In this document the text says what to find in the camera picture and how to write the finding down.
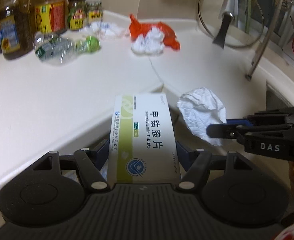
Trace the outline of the white paper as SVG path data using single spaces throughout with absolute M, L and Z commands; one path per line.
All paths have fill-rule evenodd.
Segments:
M 201 87 L 182 94 L 177 108 L 192 135 L 213 146 L 222 146 L 222 139 L 210 138 L 206 132 L 210 124 L 226 123 L 226 107 L 210 89 Z

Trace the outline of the white green medicine box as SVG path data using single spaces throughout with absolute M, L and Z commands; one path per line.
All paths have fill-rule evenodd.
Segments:
M 107 181 L 110 185 L 175 185 L 180 180 L 176 141 L 165 94 L 116 96 L 109 142 Z

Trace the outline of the glass pot lid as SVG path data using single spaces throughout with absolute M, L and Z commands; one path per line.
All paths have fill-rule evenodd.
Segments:
M 257 0 L 198 0 L 197 14 L 200 29 L 221 48 L 250 48 L 264 32 Z

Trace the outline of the crumpled white tissue ball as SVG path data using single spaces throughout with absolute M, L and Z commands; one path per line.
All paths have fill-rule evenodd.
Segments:
M 158 56 L 164 50 L 164 33 L 156 27 L 152 27 L 144 36 L 139 34 L 131 44 L 131 50 L 136 55 Z

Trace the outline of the crushed clear plastic bottle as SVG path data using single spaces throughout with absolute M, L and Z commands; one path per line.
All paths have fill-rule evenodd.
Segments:
M 60 66 L 77 58 L 75 43 L 70 38 L 56 34 L 36 32 L 34 36 L 35 55 L 42 63 Z

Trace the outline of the red plastic bag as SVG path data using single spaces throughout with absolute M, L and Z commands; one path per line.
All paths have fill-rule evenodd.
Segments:
M 139 37 L 156 38 L 160 43 L 173 50 L 180 50 L 181 45 L 177 41 L 176 33 L 173 29 L 163 22 L 157 23 L 140 23 L 133 14 L 129 15 L 131 23 L 129 32 L 132 41 Z

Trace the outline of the tall green pickle jar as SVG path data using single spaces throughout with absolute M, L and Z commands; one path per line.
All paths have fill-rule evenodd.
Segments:
M 87 24 L 86 0 L 68 0 L 68 28 L 79 31 Z

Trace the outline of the small pickle jar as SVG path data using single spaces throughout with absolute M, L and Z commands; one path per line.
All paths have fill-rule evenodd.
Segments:
M 86 3 L 87 24 L 101 21 L 103 18 L 103 9 L 101 1 L 91 1 Z

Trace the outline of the yellow red label oil bottle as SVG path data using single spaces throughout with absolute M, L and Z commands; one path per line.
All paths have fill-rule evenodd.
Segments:
M 66 31 L 65 0 L 35 0 L 34 16 L 37 31 L 62 34 Z

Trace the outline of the large dark oil bottle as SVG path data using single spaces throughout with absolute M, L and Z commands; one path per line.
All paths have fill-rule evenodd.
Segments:
M 0 0 L 0 45 L 6 60 L 14 60 L 33 50 L 30 0 Z

